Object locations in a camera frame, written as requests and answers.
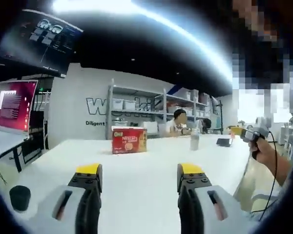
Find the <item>handheld controller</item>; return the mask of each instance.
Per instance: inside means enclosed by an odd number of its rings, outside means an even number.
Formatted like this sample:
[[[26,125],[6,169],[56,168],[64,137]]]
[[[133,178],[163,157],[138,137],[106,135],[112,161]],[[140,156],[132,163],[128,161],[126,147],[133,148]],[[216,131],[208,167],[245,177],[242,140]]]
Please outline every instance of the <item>handheld controller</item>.
[[[241,132],[240,137],[243,139],[244,142],[252,142],[255,147],[257,148],[256,151],[252,152],[252,157],[256,160],[258,153],[260,152],[257,147],[257,141],[261,137],[266,139],[269,134],[269,128],[271,127],[271,119],[258,117],[256,119],[256,124],[252,129],[243,129]]]

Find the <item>white table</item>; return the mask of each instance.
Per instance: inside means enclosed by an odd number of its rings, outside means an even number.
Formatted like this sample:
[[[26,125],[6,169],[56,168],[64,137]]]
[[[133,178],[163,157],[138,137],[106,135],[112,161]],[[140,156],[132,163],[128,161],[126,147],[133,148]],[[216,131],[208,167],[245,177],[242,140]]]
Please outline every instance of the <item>white table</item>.
[[[101,163],[100,234],[179,234],[178,163],[199,165],[213,185],[231,195],[244,175],[248,145],[238,137],[231,147],[219,147],[219,137],[229,136],[202,135],[195,152],[189,137],[149,139],[147,152],[125,155],[112,155],[111,141],[67,140],[21,172],[15,185],[27,186],[31,200],[25,213],[13,213],[28,220],[49,192],[70,181],[77,166]],[[11,208],[8,195],[6,201]]]

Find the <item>red box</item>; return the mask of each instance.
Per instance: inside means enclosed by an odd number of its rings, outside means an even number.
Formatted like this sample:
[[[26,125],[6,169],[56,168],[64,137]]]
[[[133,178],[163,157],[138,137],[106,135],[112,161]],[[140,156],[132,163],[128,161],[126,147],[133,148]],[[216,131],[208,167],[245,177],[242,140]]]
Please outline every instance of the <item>red box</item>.
[[[147,130],[144,128],[114,128],[112,153],[128,154],[147,151]]]

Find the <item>ceiling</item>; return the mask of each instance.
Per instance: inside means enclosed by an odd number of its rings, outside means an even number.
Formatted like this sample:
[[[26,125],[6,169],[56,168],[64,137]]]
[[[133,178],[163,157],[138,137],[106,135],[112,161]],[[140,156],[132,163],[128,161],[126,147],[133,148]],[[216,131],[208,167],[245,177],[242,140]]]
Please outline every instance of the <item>ceiling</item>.
[[[239,79],[234,79],[235,83],[253,84],[245,85],[251,88],[254,83],[264,87],[271,81],[282,82],[280,51],[272,49],[270,42],[260,42],[246,29],[244,21],[231,12],[230,4],[226,4],[226,1],[220,1],[221,4],[216,0],[199,3],[190,0],[183,0],[182,3],[158,3],[152,0],[133,2],[191,33],[196,40],[212,48],[235,72],[237,68],[232,64],[238,62],[232,50],[239,53],[242,61],[240,67],[245,67],[246,73],[238,73]],[[84,30],[72,58],[72,62],[79,62],[82,67],[139,74],[198,89],[215,97],[232,92],[232,83],[223,75],[226,68],[213,65],[217,61],[208,58],[196,41],[154,19],[143,15],[98,12],[58,14],[52,11],[51,1],[41,4],[38,0],[32,0],[29,3],[27,8],[56,15]],[[43,72],[20,64],[10,66],[10,69],[0,67],[0,80]],[[274,72],[274,75],[267,75],[267,71]]]

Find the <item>laptop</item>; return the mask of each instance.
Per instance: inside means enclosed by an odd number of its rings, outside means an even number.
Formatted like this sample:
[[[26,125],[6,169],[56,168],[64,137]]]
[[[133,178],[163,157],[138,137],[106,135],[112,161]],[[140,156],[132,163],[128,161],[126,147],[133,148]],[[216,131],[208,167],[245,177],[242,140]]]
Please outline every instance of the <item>laptop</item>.
[[[0,157],[29,139],[29,120],[36,80],[0,83]]]

